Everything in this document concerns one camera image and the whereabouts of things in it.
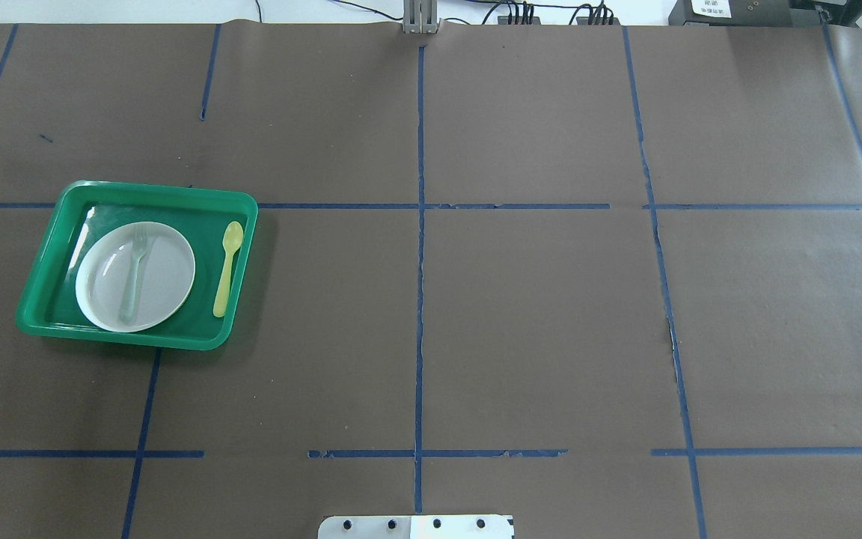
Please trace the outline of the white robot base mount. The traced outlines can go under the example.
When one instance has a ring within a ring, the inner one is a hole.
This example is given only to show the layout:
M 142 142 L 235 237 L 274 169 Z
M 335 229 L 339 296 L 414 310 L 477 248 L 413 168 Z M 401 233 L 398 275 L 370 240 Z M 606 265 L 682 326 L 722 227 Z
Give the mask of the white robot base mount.
M 514 538 L 512 516 L 500 514 L 332 516 L 318 538 Z

